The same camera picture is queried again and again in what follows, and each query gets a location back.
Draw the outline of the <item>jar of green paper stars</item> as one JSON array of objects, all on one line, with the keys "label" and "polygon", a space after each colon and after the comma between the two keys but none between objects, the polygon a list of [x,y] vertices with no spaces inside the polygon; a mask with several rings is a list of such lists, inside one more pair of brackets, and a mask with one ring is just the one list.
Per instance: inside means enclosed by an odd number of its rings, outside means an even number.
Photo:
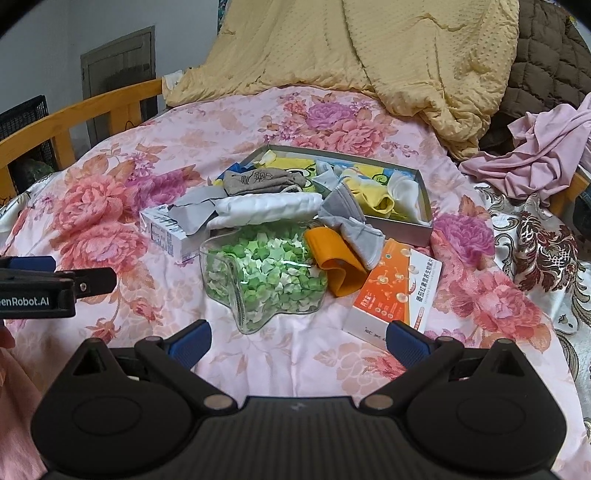
[{"label": "jar of green paper stars", "polygon": [[212,236],[199,249],[208,297],[228,307],[242,334],[280,314],[318,311],[328,278],[304,239],[305,223],[245,226]]}]

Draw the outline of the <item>cartoon picture box tray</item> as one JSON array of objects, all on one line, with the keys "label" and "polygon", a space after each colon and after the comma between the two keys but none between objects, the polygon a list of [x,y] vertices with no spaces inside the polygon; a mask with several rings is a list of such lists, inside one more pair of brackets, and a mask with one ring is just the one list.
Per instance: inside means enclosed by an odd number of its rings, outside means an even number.
[{"label": "cartoon picture box tray", "polygon": [[351,189],[367,222],[388,238],[426,247],[431,206],[419,171],[338,152],[266,144],[232,164],[230,172],[276,168],[304,177],[305,192],[328,196],[341,183]]}]

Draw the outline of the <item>brown quilted jacket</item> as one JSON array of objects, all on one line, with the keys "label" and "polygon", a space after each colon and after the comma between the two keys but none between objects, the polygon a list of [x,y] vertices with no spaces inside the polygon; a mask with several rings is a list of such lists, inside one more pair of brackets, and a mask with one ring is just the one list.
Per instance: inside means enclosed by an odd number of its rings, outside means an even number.
[{"label": "brown quilted jacket", "polygon": [[516,58],[480,148],[496,155],[512,150],[512,122],[561,104],[577,108],[589,92],[590,51],[566,11],[547,1],[522,1]]}]

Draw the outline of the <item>white blue small box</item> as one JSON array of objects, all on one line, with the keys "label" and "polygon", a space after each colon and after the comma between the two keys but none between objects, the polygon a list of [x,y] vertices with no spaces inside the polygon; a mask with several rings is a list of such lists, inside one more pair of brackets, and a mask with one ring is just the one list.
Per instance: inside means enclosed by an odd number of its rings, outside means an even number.
[{"label": "white blue small box", "polygon": [[186,262],[197,256],[200,245],[208,238],[204,229],[187,235],[169,216],[167,205],[141,210],[139,220],[141,232],[176,262]]}]

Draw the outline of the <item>striped pastel sock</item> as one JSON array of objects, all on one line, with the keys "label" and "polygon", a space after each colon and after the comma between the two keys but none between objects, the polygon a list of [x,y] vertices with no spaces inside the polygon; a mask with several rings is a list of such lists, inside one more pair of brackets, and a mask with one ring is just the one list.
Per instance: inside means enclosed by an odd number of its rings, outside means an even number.
[{"label": "striped pastel sock", "polygon": [[394,199],[387,187],[378,181],[353,168],[342,172],[339,181],[349,188],[366,215],[389,218],[394,211]]}]

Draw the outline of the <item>grey drawstring pouch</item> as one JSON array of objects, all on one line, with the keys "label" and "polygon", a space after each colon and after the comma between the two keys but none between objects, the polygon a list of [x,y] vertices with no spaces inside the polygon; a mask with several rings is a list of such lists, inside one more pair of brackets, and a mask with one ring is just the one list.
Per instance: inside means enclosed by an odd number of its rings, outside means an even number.
[{"label": "grey drawstring pouch", "polygon": [[228,196],[303,191],[307,180],[301,173],[259,168],[237,173],[226,171],[222,186]]}]

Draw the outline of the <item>black crate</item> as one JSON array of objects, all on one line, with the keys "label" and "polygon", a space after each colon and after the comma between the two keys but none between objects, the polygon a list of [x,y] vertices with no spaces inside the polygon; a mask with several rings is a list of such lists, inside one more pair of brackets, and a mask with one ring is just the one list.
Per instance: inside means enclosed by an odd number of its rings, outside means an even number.
[{"label": "black crate", "polygon": [[24,193],[37,181],[58,170],[56,155],[50,140],[31,144],[20,134],[30,125],[49,115],[44,95],[37,95],[1,113],[1,140],[17,135],[15,147],[9,149],[16,157],[7,163],[8,174],[17,194]]}]

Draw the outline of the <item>blue denim jeans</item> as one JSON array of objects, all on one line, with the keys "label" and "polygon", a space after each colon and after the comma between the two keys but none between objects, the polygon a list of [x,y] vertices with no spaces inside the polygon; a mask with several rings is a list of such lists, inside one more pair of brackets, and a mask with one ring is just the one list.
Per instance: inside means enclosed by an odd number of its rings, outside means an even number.
[{"label": "blue denim jeans", "polygon": [[573,224],[583,233],[591,224],[591,185],[577,196],[573,209]]}]

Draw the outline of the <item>pink floral bed sheet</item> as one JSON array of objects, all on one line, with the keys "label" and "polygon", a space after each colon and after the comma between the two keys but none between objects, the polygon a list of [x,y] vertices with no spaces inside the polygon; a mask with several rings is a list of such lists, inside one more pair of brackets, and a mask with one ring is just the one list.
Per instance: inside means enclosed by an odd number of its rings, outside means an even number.
[{"label": "pink floral bed sheet", "polygon": [[563,408],[577,392],[541,306],[496,263],[480,193],[424,122],[375,100],[273,88],[172,109],[38,184],[4,251],[117,283],[67,319],[11,320],[40,397],[80,344],[211,324],[199,376],[236,399],[355,399],[400,376],[404,320],[468,347],[514,341]]}]

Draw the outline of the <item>brocade patterned bedspread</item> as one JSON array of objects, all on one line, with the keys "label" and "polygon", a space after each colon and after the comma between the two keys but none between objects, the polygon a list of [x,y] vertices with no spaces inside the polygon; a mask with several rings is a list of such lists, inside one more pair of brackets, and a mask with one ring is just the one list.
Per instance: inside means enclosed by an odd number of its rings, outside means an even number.
[{"label": "brocade patterned bedspread", "polygon": [[583,403],[590,400],[590,252],[537,194],[514,200],[478,183],[496,263],[550,318]]}]

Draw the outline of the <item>yellow quilted blanket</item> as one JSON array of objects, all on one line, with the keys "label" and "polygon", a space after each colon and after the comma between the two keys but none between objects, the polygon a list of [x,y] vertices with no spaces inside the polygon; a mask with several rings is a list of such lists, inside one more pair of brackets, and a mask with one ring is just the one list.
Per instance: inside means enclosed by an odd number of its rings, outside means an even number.
[{"label": "yellow quilted blanket", "polygon": [[170,107],[287,85],[355,90],[419,116],[457,159],[478,151],[505,94],[515,1],[233,1]]}]

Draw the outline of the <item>white folded cloth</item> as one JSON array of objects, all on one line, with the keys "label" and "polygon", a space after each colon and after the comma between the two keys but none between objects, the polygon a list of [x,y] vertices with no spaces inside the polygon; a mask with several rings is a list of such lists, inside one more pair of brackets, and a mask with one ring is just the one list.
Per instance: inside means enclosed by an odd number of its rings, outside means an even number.
[{"label": "white folded cloth", "polygon": [[311,192],[246,194],[216,202],[209,230],[262,225],[277,221],[311,220],[322,206],[322,195]]}]

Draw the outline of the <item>white cloth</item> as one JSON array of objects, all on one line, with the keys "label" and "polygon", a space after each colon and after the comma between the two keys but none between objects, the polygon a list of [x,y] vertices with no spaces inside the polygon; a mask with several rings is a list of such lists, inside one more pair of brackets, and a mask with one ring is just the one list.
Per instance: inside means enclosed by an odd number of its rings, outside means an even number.
[{"label": "white cloth", "polygon": [[322,195],[311,192],[246,194],[216,202],[209,230],[262,225],[277,221],[311,220],[322,206]]},{"label": "white cloth", "polygon": [[394,200],[394,213],[411,222],[423,221],[419,208],[420,187],[415,180],[396,172],[390,177],[387,189]]}]

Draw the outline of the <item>grey door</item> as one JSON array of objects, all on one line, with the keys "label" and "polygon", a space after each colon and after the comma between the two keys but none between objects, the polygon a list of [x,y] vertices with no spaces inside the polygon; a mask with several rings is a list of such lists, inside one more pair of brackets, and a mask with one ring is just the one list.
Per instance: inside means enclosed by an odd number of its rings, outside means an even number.
[{"label": "grey door", "polygon": [[82,54],[83,98],[154,80],[154,33],[145,27]]}]

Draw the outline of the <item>grey face mask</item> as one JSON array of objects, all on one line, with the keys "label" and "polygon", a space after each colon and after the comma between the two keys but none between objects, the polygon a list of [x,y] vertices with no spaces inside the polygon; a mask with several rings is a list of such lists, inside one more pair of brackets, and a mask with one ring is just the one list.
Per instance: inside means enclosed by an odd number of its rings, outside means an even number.
[{"label": "grey face mask", "polygon": [[363,267],[373,270],[380,262],[386,242],[384,233],[367,222],[351,189],[339,183],[322,202],[318,220],[338,232],[361,260]]}]

